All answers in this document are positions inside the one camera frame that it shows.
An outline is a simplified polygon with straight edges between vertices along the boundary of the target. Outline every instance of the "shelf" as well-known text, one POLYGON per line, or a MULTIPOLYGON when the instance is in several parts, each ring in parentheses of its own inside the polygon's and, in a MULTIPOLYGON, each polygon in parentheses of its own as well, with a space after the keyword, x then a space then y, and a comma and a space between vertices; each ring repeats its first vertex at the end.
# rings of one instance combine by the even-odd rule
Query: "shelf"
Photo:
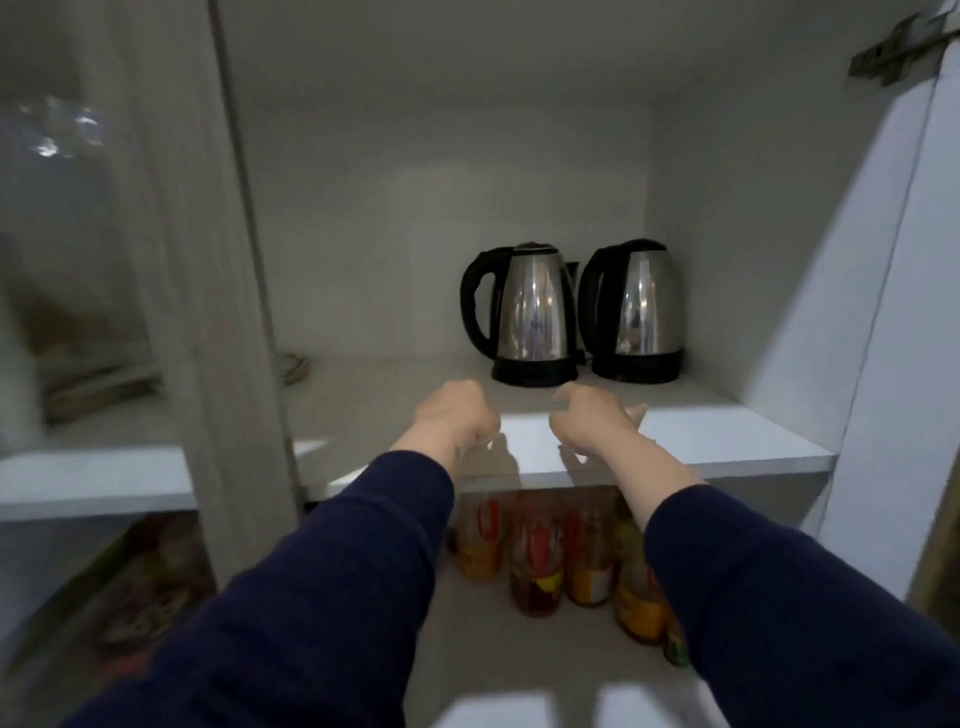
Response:
POLYGON ((613 605, 582 609, 564 598, 547 619, 523 616, 507 570, 468 583, 442 557, 430 616, 407 692, 411 726, 725 726, 691 668, 630 640, 613 605))
MULTIPOLYGON (((298 437, 322 443, 300 458, 300 479, 313 499, 343 490, 410 421, 414 405, 451 378, 477 378, 502 415, 492 449, 465 458, 466 491, 564 488, 612 483, 606 467, 562 451, 547 421, 563 409, 552 390, 521 389, 490 379, 479 357, 328 363, 290 399, 298 437)), ((639 386, 582 374, 580 381, 613 390, 624 404, 647 402, 641 431, 704 478, 822 473, 835 456, 804 438, 726 400, 694 381, 639 386)))
MULTIPOLYGON (((468 491, 563 488, 612 482, 602 463, 561 452, 547 415, 549 390, 490 379, 479 357, 323 360, 285 392, 307 498, 342 491, 410 423, 414 405, 451 378, 478 378, 503 415, 492 449, 462 468, 468 491)), ((642 432, 704 478, 828 472, 835 455, 751 410, 682 379, 636 386, 581 377, 645 401, 642 432)), ((196 507, 183 452, 162 400, 135 400, 53 430, 44 448, 0 460, 0 521, 196 507)))

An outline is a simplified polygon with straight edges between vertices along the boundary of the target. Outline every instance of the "stainless steel kettle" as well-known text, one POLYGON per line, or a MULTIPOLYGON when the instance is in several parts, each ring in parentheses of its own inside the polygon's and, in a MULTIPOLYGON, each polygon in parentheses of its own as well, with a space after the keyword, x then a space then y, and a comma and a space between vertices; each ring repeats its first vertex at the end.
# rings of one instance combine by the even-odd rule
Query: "stainless steel kettle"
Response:
POLYGON ((577 317, 596 375, 639 384, 680 375, 684 296, 661 243, 631 240, 594 253, 580 277, 577 317))
POLYGON ((493 359, 497 381, 555 387, 577 378, 573 287, 552 245, 481 253, 460 282, 460 313, 473 346, 493 359), (489 337, 477 324, 474 298, 486 274, 494 276, 489 337))

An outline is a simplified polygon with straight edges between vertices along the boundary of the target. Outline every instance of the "cabinet hinge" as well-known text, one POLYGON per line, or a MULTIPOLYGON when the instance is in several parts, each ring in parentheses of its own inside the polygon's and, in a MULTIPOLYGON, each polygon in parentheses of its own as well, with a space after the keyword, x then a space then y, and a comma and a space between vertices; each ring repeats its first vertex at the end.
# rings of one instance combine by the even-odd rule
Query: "cabinet hinge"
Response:
POLYGON ((914 61, 943 52, 958 37, 960 7, 956 0, 942 2, 934 12, 918 12, 901 21, 886 40, 854 56, 848 75, 895 84, 906 78, 914 61))

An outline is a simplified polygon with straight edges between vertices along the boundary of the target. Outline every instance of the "glass jar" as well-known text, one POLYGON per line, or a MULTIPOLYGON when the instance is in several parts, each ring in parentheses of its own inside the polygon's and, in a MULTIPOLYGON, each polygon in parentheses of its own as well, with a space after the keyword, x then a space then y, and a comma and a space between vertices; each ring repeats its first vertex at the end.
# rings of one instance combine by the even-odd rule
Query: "glass jar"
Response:
POLYGON ((666 601, 643 555, 643 539, 631 546, 620 572, 616 621, 638 642, 660 644, 666 631, 666 601))
POLYGON ((457 565, 469 581, 493 579, 503 564, 503 518, 495 497, 464 495, 456 528, 457 565))
POLYGON ((556 500, 521 494, 510 544, 510 594, 528 617, 549 617, 564 592, 564 550, 556 500))
POLYGON ((574 504, 564 525, 566 595, 581 607, 610 599, 613 579, 611 507, 603 494, 587 494, 574 504))

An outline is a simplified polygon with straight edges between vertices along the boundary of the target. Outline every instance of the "sleeve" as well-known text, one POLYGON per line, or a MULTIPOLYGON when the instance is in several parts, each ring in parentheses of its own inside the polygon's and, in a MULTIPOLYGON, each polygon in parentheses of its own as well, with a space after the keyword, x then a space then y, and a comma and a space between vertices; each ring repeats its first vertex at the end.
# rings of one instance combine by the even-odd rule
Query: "sleeve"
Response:
POLYGON ((67 725, 402 725, 453 499, 430 458, 381 455, 67 725))
POLYGON ((799 531, 702 485, 646 550, 733 728, 960 724, 957 645, 799 531))

